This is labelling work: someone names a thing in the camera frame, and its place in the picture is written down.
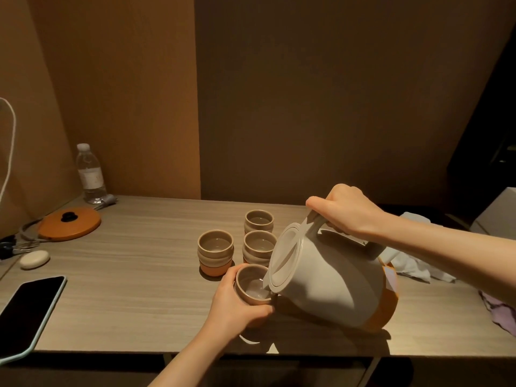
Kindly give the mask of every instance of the electric kettle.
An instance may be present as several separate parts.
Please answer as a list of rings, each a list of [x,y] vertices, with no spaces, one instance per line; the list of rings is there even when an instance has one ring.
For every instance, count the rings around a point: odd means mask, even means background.
[[[396,271],[378,258],[385,247],[321,229],[325,223],[311,211],[301,224],[287,226],[274,247],[264,288],[339,325],[381,330],[398,302]]]

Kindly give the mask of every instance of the ceramic cup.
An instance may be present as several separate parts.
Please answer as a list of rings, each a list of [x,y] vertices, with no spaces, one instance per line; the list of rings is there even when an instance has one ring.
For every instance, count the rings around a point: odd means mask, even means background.
[[[197,240],[197,257],[203,273],[218,277],[225,274],[233,261],[233,236],[229,232],[212,230]]]
[[[251,231],[272,232],[274,228],[274,216],[266,210],[250,210],[243,221],[243,230],[247,234]]]
[[[243,237],[242,254],[245,263],[269,266],[270,256],[278,239],[267,231],[251,231]]]
[[[236,273],[235,291],[244,302],[250,306],[261,306],[263,304],[274,304],[276,295],[263,289],[263,277],[267,268],[262,265],[247,265]],[[252,321],[248,327],[260,327],[267,318],[260,318]]]

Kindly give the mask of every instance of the crumpled tissue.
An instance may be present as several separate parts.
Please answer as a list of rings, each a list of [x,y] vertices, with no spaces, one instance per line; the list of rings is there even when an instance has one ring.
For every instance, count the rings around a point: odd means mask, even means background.
[[[430,223],[430,220],[419,214],[405,212],[401,215],[412,221],[419,221],[422,223]],[[398,274],[414,277],[426,282],[430,282],[430,277],[436,279],[453,282],[455,277],[452,275],[439,270],[437,267],[431,266],[426,262],[423,262],[415,256],[405,254],[404,252],[396,249],[387,247],[381,254],[381,260],[388,264],[389,262],[393,265],[394,269]]]

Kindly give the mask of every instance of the brown wall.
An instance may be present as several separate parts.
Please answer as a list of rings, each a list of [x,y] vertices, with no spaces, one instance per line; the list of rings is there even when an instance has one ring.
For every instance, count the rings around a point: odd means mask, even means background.
[[[202,197],[440,205],[515,0],[196,0]]]
[[[108,191],[200,197],[194,0],[29,0],[74,149]]]
[[[0,237],[80,192],[77,172],[26,0],[0,0],[0,96],[18,119]],[[0,187],[7,173],[12,118],[0,102]]]

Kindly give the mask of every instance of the wooden table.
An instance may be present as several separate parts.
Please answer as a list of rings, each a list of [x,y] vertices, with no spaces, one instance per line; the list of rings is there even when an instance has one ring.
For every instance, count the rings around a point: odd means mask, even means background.
[[[36,350],[180,351],[201,328],[218,285],[199,273],[198,236],[230,232],[240,263],[243,217],[254,208],[274,214],[276,235],[306,215],[302,206],[121,196],[91,234],[42,246],[52,257],[45,266],[15,264],[0,280],[0,309],[22,282],[62,274],[68,284]],[[377,336],[326,324],[284,300],[267,325],[243,334],[253,344],[237,338],[227,352],[516,357],[516,339],[491,322],[474,288],[404,277],[400,287],[396,313]]]

